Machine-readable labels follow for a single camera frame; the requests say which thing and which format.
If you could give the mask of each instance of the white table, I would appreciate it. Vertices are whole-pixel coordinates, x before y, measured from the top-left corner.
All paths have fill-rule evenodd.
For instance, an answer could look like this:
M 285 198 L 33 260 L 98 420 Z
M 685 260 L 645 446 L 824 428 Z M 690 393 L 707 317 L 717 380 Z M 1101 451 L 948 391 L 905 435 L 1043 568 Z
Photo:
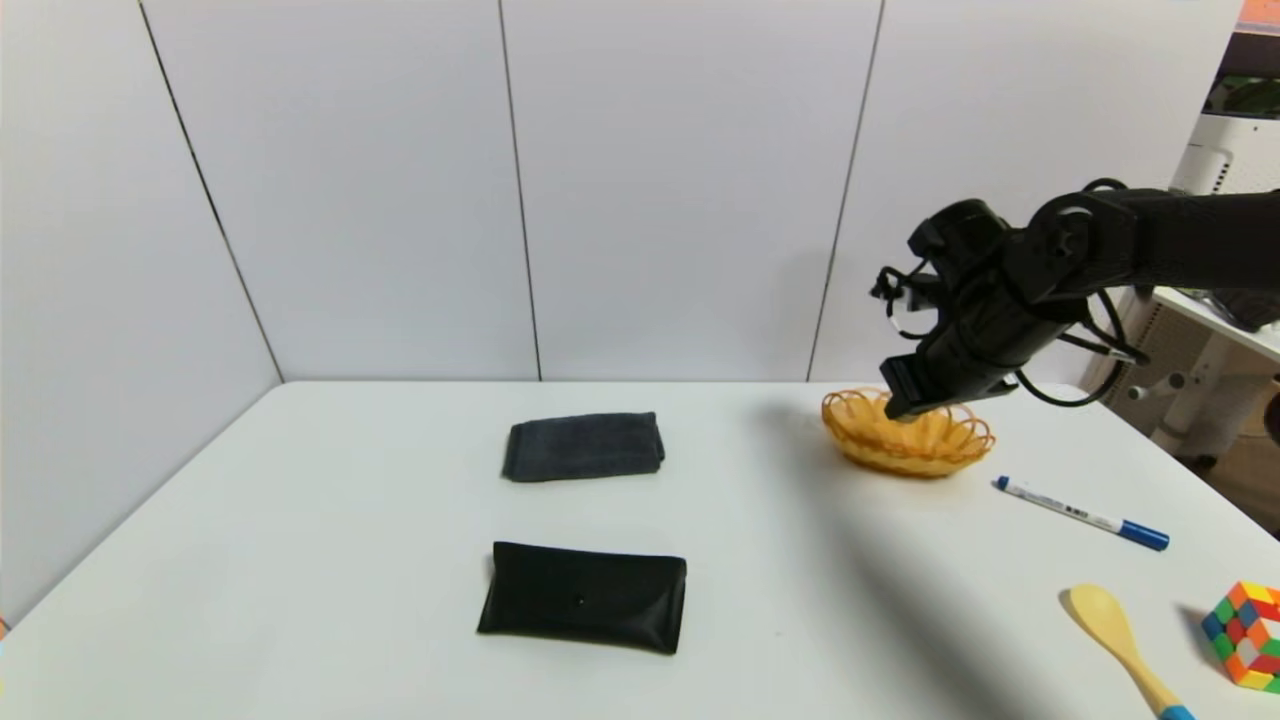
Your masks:
M 5 642 L 5 720 L 1147 717 L 1059 593 L 1129 607 L 1201 719 L 1274 719 L 1193 628 L 1280 544 L 1103 407 L 977 405 L 943 482 L 859 470 L 824 384 L 291 383 L 113 533 Z M 518 486 L 511 424 L 655 410 L 657 475 Z M 998 474 L 1172 536 L 1153 552 Z M 497 539 L 689 560 L 680 652 L 477 635 Z
M 1215 334 L 1243 345 L 1262 354 L 1265 357 L 1280 363 L 1280 333 L 1268 329 L 1263 329 L 1257 333 L 1244 332 L 1224 320 L 1222 316 L 1215 313 L 1210 306 L 1199 302 L 1198 300 L 1192 300 L 1170 287 L 1157 287 L 1155 299 L 1170 310 L 1174 310 L 1180 315 L 1185 315 L 1210 328 Z
M 1176 311 L 1180 315 L 1207 327 L 1212 331 L 1204 350 L 1196 359 L 1196 366 L 1190 368 L 1189 383 L 1185 389 L 1169 406 L 1160 425 L 1152 433 L 1151 439 L 1169 452 L 1178 452 L 1187 433 L 1199 416 L 1204 405 L 1212 397 L 1217 387 L 1222 368 L 1226 365 L 1233 345 L 1243 345 L 1249 350 L 1261 354 L 1263 357 L 1280 363 L 1280 333 L 1263 329 L 1257 333 L 1244 332 L 1222 319 L 1211 307 L 1198 300 L 1193 300 L 1181 292 L 1158 287 L 1155 300 Z

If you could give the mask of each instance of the white marker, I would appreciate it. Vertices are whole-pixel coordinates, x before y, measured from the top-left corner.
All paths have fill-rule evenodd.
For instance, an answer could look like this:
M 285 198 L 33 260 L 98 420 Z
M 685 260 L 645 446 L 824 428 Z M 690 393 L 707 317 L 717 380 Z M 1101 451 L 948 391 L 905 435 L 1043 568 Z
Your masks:
M 1169 536 L 1161 533 L 1160 530 L 1152 530 L 1151 528 L 1139 525 L 1138 523 L 1130 523 L 1129 520 L 1115 520 L 1103 515 L 1085 512 L 1079 507 L 1073 507 L 1065 502 L 1053 500 L 1052 497 L 1034 493 L 1023 486 L 1014 484 L 1010 482 L 1009 475 L 1001 475 L 1000 479 L 996 480 L 996 489 L 1005 491 L 1009 495 L 1016 495 L 1028 502 L 1034 502 L 1041 507 L 1056 510 L 1062 515 L 1075 518 L 1082 523 L 1088 523 L 1094 528 L 1101 528 L 1108 533 L 1117 534 L 1138 544 L 1144 544 L 1152 550 L 1165 550 L 1169 547 Z

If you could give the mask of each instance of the white wall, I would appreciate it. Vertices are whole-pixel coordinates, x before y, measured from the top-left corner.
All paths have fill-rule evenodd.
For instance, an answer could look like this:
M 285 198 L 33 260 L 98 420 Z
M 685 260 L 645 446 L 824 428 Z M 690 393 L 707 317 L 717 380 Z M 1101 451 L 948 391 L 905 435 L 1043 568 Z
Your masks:
M 278 375 L 137 3 L 4 10 L 0 607 L 17 620 Z
M 1166 187 L 1239 6 L 888 0 L 812 378 L 878 378 L 911 351 L 867 293 L 881 265 L 915 265 L 906 238 L 946 205 L 980 197 L 1020 225 L 1102 176 Z M 1088 359 L 1028 369 L 1075 383 Z
M 285 379 L 538 377 L 497 0 L 148 0 Z
M 801 380 L 876 0 L 506 0 L 548 379 Z

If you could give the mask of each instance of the folded cloth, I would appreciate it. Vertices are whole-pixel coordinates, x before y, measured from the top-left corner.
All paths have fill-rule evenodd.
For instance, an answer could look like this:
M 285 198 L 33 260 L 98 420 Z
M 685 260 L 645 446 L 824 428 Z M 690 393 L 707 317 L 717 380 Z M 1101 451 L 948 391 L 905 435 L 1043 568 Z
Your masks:
M 576 415 L 513 425 L 502 474 L 517 483 L 640 475 L 664 457 L 653 413 Z

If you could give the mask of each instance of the orange basket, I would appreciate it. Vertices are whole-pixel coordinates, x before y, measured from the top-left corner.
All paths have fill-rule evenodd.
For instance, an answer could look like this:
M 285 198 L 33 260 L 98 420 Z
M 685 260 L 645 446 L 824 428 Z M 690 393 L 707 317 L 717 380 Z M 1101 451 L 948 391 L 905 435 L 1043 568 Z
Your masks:
M 822 400 L 822 421 L 845 457 L 895 475 L 945 478 L 982 460 L 996 445 L 987 423 L 964 405 L 899 423 L 884 416 L 888 397 L 865 387 Z

